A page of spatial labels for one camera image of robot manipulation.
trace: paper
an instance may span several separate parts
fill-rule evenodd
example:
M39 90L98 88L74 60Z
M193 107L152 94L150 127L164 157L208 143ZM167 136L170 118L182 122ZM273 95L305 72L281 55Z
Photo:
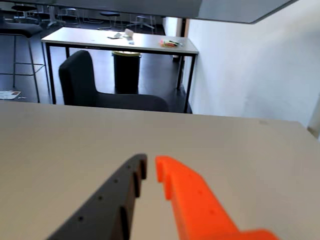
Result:
M0 99L15 99L20 91L0 91Z

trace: dark floor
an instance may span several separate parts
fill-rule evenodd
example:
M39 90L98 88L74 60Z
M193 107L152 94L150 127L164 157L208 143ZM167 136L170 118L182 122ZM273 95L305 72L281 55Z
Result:
M97 29L107 27L109 23L81 23L84 29ZM60 26L52 26L47 29L42 25L44 31L41 36L32 38L32 52L35 63L43 63L40 38L56 31ZM147 27L137 28L137 32L151 34ZM158 35L164 35L161 25L157 26ZM79 49L70 48L70 54ZM17 37L17 62L30 62L27 42L23 37ZM61 47L51 47L51 59L53 78L55 85L57 104L64 104L63 94L58 76L58 68L66 59L66 52ZM111 51L88 50L92 56L96 89L102 93L115 93L114 85L114 64ZM13 71L13 36L0 35L0 72L11 73ZM182 113L185 103L185 90L176 90L179 64L174 62L172 56L160 54L142 53L139 74L139 94L156 95L165 99L169 105L170 112ZM31 73L28 65L17 65L17 73ZM42 68L37 74L37 82L41 103L51 103L51 98L47 88L45 69ZM13 76L0 75L0 91L15 90L21 94L13 101L37 102L36 90L33 76L16 76L16 86L13 88Z

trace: black trash can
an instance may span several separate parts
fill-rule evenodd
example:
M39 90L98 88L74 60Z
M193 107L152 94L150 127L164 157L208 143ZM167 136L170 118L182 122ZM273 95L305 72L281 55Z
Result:
M113 51L114 85L117 93L134 94L138 91L140 57L139 52Z

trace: table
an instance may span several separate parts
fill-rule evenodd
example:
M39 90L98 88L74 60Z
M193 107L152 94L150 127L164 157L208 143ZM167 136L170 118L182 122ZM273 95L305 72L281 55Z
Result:
M148 155L131 240L178 240L154 158L200 173L240 230L320 236L320 143L298 122L0 102L0 239L44 240L124 161Z
M51 85L52 103L56 104L56 94L54 86L54 77L52 72L52 62L50 47L63 47L65 48L66 57L70 56L70 48L79 49L98 49L98 50L117 50L117 51L131 51L139 53L149 54L163 54L163 55L178 55L178 56L190 56L192 57L190 74L188 79L188 85L186 90L186 98L184 104L184 112L188 109L188 100L190 95L192 76L198 55L198 50L193 43L186 37L173 37L173 36L162 36L153 34L142 34L135 33L133 35L134 44L129 44L129 41L125 38L120 39L109 39L108 37L114 36L118 32L114 31L100 31L92 29L82 28L70 28L62 27L52 34L42 38L42 42L45 43L46 55L48 59L49 78ZM177 48L162 47L160 46L161 39L172 40L175 42L182 43L182 46ZM180 60L177 89L180 88L182 78L182 61Z

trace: white wall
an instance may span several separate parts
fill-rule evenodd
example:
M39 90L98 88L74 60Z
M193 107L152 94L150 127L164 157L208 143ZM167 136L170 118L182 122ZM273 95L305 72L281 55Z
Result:
M255 25L191 20L188 37L200 52L195 114L308 124L320 92L319 0L299 0Z
M166 36L179 37L181 34L182 19L176 17L164 17L162 21Z

